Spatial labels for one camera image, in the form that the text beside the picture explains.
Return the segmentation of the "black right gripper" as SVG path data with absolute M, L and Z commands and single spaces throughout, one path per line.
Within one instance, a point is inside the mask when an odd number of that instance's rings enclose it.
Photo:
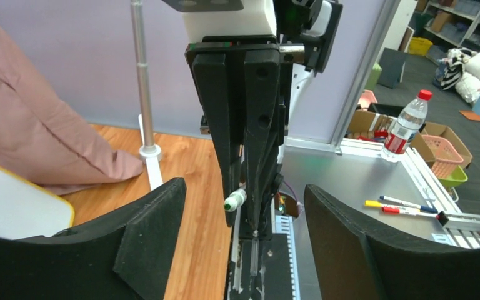
M 282 182 L 279 135 L 288 133 L 291 73 L 293 64 L 306 62 L 305 45 L 279 44 L 268 35 L 206 36 L 188 44 L 185 58 L 211 133 L 225 199 L 239 188 L 241 172 L 231 113 L 245 116 L 247 218 L 254 232 L 263 232 L 268 205 Z M 245 109 L 239 106 L 243 98 Z

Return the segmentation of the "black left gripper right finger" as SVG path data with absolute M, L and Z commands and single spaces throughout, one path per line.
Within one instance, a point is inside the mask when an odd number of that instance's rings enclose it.
M 400 231 L 314 184 L 304 202 L 323 299 L 480 299 L 480 248 Z

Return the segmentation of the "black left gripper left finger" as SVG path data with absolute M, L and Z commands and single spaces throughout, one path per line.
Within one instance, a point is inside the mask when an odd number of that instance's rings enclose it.
M 162 299 L 186 189 L 175 177 L 54 236 L 0 238 L 0 299 Z

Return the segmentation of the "green whiteboard marker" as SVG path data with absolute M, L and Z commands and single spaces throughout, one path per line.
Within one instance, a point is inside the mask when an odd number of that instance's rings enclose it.
M 224 210 L 228 213 L 238 212 L 240 220 L 243 222 L 239 225 L 239 239 L 251 240 L 251 262 L 250 262 L 250 276 L 255 278 L 258 275 L 259 262 L 259 231 L 253 229 L 249 223 L 248 208 L 245 202 L 248 199 L 245 185 L 233 191 L 224 200 Z

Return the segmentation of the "yellow framed whiteboard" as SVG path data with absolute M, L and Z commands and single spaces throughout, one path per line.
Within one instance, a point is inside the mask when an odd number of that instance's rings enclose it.
M 53 236 L 70 228 L 74 216 L 65 199 L 0 167 L 0 238 Z

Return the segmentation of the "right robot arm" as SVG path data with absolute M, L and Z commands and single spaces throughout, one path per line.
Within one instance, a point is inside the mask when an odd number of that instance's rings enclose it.
M 343 5 L 337 1 L 169 1 L 184 19 L 186 62 L 214 144 L 224 195 L 245 187 L 254 233 L 283 177 L 278 163 L 292 113 L 293 68 L 328 63 Z

